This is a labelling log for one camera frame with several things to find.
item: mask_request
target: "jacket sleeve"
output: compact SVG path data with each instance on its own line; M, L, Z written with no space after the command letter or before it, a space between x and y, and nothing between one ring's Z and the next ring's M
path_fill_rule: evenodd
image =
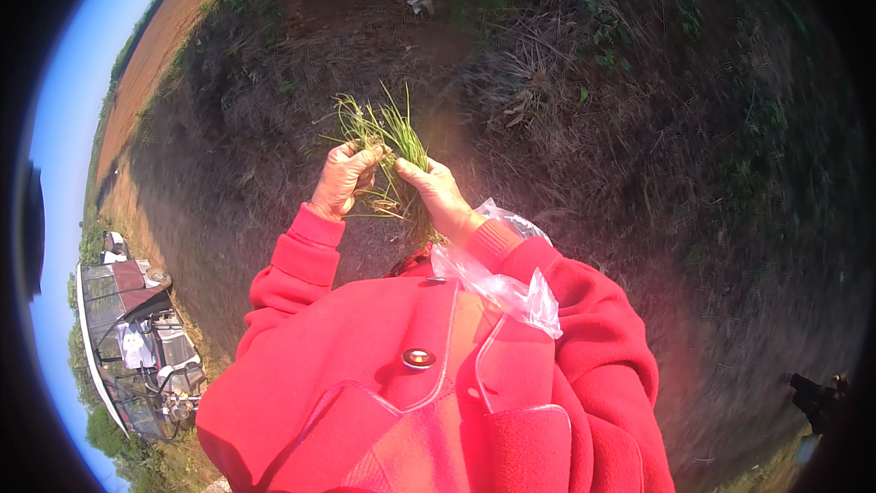
M258 334L331 291L340 255L334 248L344 234L344 222L325 219L302 203L289 230L279 236L271 264L252 281L245 316L248 329L237 345L239 359Z
M626 490L619 482L636 477L645 491L674 490L653 415L657 362L646 344L645 325L624 291L596 269L564 258L542 238L521 241L497 220L483 224L467 250L493 274L527 285L538 267L560 304L563 336L556 342L556 362L584 410L577 425L587 429L577 432L586 444L578 451L587 454L573 457L587 467L572 469L579 486L572 489Z

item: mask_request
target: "green grass bunch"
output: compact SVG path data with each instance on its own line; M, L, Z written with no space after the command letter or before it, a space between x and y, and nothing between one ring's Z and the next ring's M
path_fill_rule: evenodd
M378 167L386 178L386 186L375 190L360 189L356 197L370 210L369 214L349 214L348 217L393 217L407 226L407 238L414 244L443 241L432 228L428 211L420 194L409 183L399 178L395 161L402 157L423 171L428 171L426 149L411 126L411 98L405 85L405 113L402 114L386 85L387 104L377 107L366 103L360 106L350 95L337 96L336 113L342 139L323 136L336 142L353 142L356 151L380 146L383 156Z

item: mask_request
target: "red jacket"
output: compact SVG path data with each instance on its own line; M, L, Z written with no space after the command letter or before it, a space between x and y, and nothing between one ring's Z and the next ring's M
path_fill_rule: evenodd
M343 232L301 205L203 396L198 438L235 491L673 490L657 364L616 283L496 220L478 229L468 251L494 274L543 271L554 341L426 280L428 260L332 291ZM409 348L437 363L411 370Z

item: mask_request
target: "person's left hand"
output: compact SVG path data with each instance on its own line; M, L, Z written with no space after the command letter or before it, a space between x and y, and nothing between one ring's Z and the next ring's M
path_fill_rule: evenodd
M374 186L374 173L382 155L380 146L356 152L354 142L332 148L310 199L311 211L329 220L343 219L356 203L355 192Z

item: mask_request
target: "person's right hand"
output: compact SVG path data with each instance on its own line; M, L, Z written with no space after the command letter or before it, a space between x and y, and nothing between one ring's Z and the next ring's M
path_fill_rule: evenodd
M464 247L486 218L471 209L447 166L430 158L428 169L428 172L423 171L404 158L395 162L399 176L420 192L435 230L455 245Z

